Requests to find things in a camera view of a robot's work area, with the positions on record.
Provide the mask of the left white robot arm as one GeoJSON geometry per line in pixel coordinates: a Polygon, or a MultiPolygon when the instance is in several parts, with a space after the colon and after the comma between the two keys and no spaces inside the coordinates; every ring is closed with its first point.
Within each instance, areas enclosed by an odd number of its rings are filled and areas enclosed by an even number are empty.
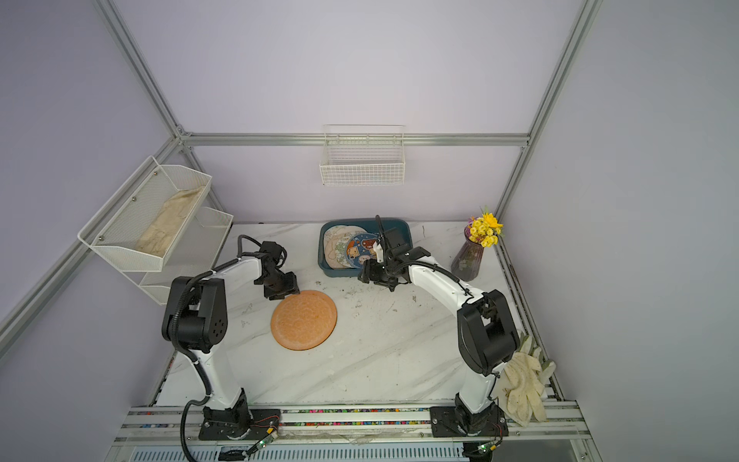
{"type": "Polygon", "coordinates": [[[226,279],[235,275],[262,287],[267,300],[297,295],[299,289],[296,275],[282,271],[288,252],[281,244],[241,235],[237,250],[235,258],[199,275],[173,279],[162,336],[190,361],[203,384],[204,398],[189,404],[203,408],[206,425],[245,430],[252,422],[246,392],[217,348],[228,328],[226,279]]]}

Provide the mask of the green white flower bunny coaster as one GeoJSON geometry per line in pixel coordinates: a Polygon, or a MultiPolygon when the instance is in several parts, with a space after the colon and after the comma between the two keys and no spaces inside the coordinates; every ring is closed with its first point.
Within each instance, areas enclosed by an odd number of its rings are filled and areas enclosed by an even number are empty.
{"type": "Polygon", "coordinates": [[[332,226],[323,235],[323,254],[325,262],[331,269],[350,269],[346,258],[348,242],[359,233],[366,233],[365,228],[353,225],[332,226]]]}

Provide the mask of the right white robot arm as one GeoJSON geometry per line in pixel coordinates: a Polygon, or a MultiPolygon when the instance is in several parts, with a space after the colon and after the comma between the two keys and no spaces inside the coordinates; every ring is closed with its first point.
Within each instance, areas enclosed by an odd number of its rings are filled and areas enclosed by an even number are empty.
{"type": "Polygon", "coordinates": [[[520,345],[506,297],[498,290],[471,286],[428,250],[409,244],[398,229],[387,229],[381,217],[375,223],[376,257],[362,264],[358,279],[390,291],[415,285],[450,310],[456,317],[459,354],[469,368],[455,406],[470,418],[483,415],[493,407],[498,379],[520,345]]]}

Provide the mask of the orange woven round coaster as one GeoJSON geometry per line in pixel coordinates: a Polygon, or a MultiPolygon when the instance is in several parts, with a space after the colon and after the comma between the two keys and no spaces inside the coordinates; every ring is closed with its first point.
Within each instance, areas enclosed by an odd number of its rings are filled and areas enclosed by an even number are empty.
{"type": "Polygon", "coordinates": [[[287,350],[311,350],[325,342],[338,321],[334,300],[319,291],[304,291],[281,301],[271,317],[271,334],[287,350]]]}

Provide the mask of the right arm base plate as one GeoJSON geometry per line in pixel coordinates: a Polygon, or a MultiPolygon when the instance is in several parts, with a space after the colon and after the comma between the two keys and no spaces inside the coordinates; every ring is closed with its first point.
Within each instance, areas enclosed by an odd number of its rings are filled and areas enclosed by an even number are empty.
{"type": "Polygon", "coordinates": [[[482,411],[473,413],[456,395],[454,405],[432,406],[429,414],[434,438],[503,438],[509,434],[504,413],[496,402],[489,402],[482,411]]]}

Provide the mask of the blue denim bear coaster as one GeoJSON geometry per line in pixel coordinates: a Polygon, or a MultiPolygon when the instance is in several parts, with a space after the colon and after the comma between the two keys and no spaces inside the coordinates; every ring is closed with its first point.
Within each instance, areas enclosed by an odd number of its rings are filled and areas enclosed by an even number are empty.
{"type": "Polygon", "coordinates": [[[348,263],[355,268],[361,269],[368,260],[376,259],[375,244],[378,236],[373,233],[359,233],[355,235],[346,246],[346,258],[348,263]]]}

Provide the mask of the teal plastic storage box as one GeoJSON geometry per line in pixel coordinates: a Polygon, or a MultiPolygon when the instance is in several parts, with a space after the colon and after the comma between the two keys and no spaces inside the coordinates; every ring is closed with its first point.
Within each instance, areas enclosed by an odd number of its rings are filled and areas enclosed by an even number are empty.
{"type": "Polygon", "coordinates": [[[358,277],[362,264],[375,258],[379,237],[375,219],[338,219],[319,231],[318,264],[329,277],[358,277]]]}

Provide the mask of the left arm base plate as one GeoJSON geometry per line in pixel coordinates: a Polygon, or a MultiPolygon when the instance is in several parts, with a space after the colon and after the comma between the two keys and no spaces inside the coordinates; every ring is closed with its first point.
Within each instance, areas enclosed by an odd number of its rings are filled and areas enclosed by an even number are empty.
{"type": "Polygon", "coordinates": [[[232,407],[203,409],[203,423],[198,439],[201,441],[259,441],[268,430],[279,428],[282,412],[277,408],[252,408],[242,393],[232,407]]]}

